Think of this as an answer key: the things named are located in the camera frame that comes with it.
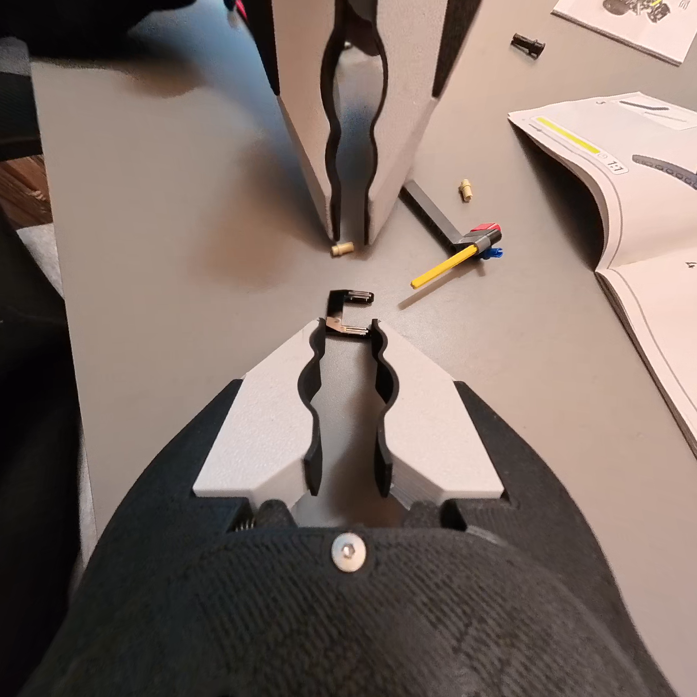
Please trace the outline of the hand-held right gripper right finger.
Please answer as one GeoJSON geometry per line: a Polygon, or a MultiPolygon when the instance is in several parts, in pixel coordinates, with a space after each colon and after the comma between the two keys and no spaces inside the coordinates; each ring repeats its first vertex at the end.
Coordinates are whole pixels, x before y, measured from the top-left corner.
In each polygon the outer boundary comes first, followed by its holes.
{"type": "Polygon", "coordinates": [[[374,478],[383,498],[416,502],[498,500],[502,481],[455,379],[386,322],[371,323],[376,391],[374,478]]]}

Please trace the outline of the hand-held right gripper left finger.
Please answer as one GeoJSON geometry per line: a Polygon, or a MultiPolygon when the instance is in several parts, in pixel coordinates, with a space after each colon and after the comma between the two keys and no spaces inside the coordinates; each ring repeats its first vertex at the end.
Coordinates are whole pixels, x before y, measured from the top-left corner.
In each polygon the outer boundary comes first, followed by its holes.
{"type": "Polygon", "coordinates": [[[247,372],[193,485],[198,497],[245,498],[258,510],[317,496],[323,450],[311,400],[325,350],[326,321],[318,318],[247,372]]]}

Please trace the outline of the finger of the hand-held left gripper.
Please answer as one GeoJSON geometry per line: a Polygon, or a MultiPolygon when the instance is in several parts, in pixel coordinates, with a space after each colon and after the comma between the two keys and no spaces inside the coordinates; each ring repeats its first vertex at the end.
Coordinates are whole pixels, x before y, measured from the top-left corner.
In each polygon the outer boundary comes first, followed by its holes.
{"type": "Polygon", "coordinates": [[[337,172],[341,126],[335,72],[346,37],[346,1],[272,1],[277,100],[327,236],[341,236],[337,172]]]}
{"type": "Polygon", "coordinates": [[[370,137],[375,173],[367,191],[364,238],[370,245],[390,216],[437,100],[433,81],[447,1],[375,1],[373,27],[383,90],[370,137]]]}

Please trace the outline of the black u-shaped lego bracket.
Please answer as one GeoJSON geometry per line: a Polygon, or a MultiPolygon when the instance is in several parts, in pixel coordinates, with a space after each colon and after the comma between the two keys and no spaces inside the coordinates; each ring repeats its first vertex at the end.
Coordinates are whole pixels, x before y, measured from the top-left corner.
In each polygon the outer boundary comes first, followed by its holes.
{"type": "Polygon", "coordinates": [[[344,305],[371,305],[374,301],[372,292],[362,292],[349,289],[332,290],[327,298],[326,333],[338,337],[367,338],[370,336],[369,327],[350,326],[344,323],[344,305]]]}

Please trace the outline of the lego assembly with yellow axle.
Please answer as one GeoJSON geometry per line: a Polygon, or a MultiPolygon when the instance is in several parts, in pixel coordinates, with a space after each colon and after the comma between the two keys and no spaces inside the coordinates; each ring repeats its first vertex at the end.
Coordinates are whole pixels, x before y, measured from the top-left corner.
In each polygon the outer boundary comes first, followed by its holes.
{"type": "Polygon", "coordinates": [[[414,180],[405,182],[399,198],[449,253],[445,261],[411,281],[413,290],[421,289],[471,259],[484,261],[503,256],[499,245],[502,231],[498,224],[481,224],[466,233],[458,231],[414,180]]]}

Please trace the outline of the closed instruction booklet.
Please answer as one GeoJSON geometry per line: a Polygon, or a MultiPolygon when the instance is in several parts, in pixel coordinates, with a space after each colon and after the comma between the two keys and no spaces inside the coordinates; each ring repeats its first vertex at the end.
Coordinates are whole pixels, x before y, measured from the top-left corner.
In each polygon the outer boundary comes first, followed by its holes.
{"type": "Polygon", "coordinates": [[[551,13],[675,66],[696,37],[695,1],[558,1],[551,13]]]}

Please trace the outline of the person's dark clothed legs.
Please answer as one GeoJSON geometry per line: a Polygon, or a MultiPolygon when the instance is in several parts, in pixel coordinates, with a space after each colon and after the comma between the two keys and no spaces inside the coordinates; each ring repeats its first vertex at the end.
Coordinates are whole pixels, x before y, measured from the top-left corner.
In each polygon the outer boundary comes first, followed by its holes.
{"type": "Polygon", "coordinates": [[[80,549],[80,407],[65,304],[1,212],[1,695],[64,620],[80,549]]]}

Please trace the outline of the open instruction booklet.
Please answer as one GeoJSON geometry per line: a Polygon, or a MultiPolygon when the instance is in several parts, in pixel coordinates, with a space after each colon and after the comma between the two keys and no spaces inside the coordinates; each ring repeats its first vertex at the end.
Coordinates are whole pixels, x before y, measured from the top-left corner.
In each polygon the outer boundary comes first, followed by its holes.
{"type": "Polygon", "coordinates": [[[508,119],[591,192],[597,279],[696,452],[696,112],[632,92],[508,119]]]}

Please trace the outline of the black chair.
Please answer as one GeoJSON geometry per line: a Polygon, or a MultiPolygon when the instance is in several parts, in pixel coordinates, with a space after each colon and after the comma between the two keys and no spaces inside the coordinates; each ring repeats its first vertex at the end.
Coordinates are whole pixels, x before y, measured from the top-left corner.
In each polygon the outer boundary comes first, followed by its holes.
{"type": "Polygon", "coordinates": [[[1,161],[42,154],[30,56],[19,39],[1,39],[1,161]]]}

